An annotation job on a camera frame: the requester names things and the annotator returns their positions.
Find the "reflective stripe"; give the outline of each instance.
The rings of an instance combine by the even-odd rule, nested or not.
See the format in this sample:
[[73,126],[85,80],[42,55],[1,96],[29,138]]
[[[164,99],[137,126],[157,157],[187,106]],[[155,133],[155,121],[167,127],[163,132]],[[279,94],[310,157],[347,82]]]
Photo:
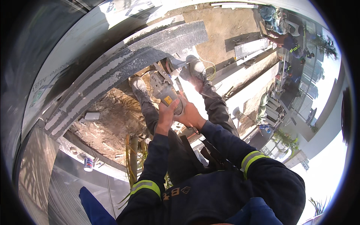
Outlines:
[[249,166],[260,158],[270,158],[269,156],[265,156],[263,153],[259,151],[252,151],[249,154],[245,156],[243,161],[241,162],[241,171],[244,172],[244,178],[247,179],[247,171],[249,169]]
[[138,190],[140,190],[142,188],[148,188],[148,189],[153,190],[161,199],[161,192],[160,192],[159,186],[151,180],[141,180],[141,181],[137,182],[136,184],[134,184],[132,186],[130,196],[135,194]]
[[299,47],[300,47],[300,46],[299,46],[299,45],[297,45],[295,48],[290,49],[290,53],[292,53],[293,51],[296,51]]

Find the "worker's left hand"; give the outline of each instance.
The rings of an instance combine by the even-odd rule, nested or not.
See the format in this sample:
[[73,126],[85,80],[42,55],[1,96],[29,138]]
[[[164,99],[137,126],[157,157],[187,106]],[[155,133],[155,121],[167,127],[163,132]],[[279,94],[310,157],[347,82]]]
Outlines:
[[155,133],[167,136],[172,126],[174,118],[174,110],[179,104],[180,99],[171,102],[169,106],[162,102],[159,104],[159,121]]

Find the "yellow cable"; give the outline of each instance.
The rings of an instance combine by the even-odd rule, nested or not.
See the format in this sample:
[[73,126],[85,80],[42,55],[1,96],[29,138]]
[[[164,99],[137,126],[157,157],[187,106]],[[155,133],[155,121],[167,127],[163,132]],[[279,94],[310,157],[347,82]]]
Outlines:
[[209,62],[209,61],[206,61],[206,60],[203,60],[203,61],[204,61],[204,62],[207,62],[207,63],[211,63],[211,64],[214,65],[214,66],[208,66],[208,67],[205,68],[205,71],[206,71],[208,68],[210,68],[210,67],[214,68],[214,73],[213,73],[213,74],[208,74],[208,75],[206,75],[206,78],[207,78],[209,81],[214,80],[214,79],[215,79],[215,75],[216,75],[215,64],[214,64],[213,62]]

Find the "yellow label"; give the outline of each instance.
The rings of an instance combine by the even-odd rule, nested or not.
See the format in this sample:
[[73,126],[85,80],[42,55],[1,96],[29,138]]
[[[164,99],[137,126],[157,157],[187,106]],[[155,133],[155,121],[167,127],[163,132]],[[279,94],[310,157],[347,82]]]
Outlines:
[[170,103],[172,102],[172,99],[171,99],[170,96],[167,96],[166,98],[164,98],[164,101],[165,101],[168,105],[170,105]]

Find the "bucket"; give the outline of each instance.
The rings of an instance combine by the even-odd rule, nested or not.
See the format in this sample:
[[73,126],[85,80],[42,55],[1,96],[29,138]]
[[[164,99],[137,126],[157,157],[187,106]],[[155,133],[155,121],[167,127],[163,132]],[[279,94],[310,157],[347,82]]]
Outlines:
[[91,172],[91,171],[93,171],[93,168],[94,168],[93,160],[91,158],[85,158],[84,159],[84,170],[86,172]]

